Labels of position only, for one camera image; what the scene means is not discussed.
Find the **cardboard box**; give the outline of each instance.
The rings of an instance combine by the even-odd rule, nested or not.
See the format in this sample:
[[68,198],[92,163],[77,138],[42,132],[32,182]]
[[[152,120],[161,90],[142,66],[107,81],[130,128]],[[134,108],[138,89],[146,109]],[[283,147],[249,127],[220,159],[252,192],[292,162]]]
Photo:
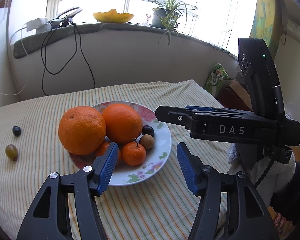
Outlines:
[[223,88],[217,97],[225,108],[251,111],[241,98],[230,88]]
[[241,100],[252,110],[250,95],[239,84],[239,82],[237,80],[233,80],[230,84],[230,87],[241,98]]

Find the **spider plant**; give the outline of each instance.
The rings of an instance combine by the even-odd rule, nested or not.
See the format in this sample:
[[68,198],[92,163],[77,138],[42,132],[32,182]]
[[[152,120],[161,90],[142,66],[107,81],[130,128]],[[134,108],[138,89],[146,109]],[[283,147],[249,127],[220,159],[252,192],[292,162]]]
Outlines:
[[163,36],[167,33],[168,34],[168,46],[171,40],[171,33],[174,32],[176,35],[178,30],[178,23],[177,20],[186,13],[186,23],[188,20],[188,10],[194,10],[195,7],[187,4],[183,1],[178,0],[163,0],[163,2],[157,0],[150,0],[151,2],[158,5],[158,7],[153,8],[153,11],[163,9],[166,11],[166,17],[160,17],[162,25],[167,29],[167,31],[163,34]]

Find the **pink flower pattern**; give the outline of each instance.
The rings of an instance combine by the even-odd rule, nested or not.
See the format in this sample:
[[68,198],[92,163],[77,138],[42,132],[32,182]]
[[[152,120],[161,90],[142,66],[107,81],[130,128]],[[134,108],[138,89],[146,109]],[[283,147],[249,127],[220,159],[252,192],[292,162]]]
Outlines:
[[111,104],[111,102],[104,102],[99,104],[96,109],[98,110],[98,112],[103,113],[103,111]]
[[152,122],[155,120],[155,113],[143,106],[138,106],[138,114],[147,122]]

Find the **black sleeve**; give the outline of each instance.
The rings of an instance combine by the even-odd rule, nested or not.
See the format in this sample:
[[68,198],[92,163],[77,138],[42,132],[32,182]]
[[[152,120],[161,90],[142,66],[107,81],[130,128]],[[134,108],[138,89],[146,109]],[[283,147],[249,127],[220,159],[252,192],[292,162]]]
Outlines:
[[300,162],[296,162],[296,171],[292,180],[281,191],[274,193],[270,206],[288,221],[296,225],[300,220]]

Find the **potted plant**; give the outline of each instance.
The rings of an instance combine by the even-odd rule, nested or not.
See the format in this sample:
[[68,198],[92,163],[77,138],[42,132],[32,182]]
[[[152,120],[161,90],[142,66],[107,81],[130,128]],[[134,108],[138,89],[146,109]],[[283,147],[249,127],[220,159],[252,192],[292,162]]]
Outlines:
[[157,0],[150,0],[158,5],[158,7],[153,8],[153,19],[152,26],[162,29],[167,29],[168,34],[168,46],[170,44],[171,32],[177,35],[178,22],[177,20],[186,13],[186,22],[188,19],[188,10],[194,10],[194,7],[190,4],[186,4],[183,1],[178,0],[163,0],[163,2]]

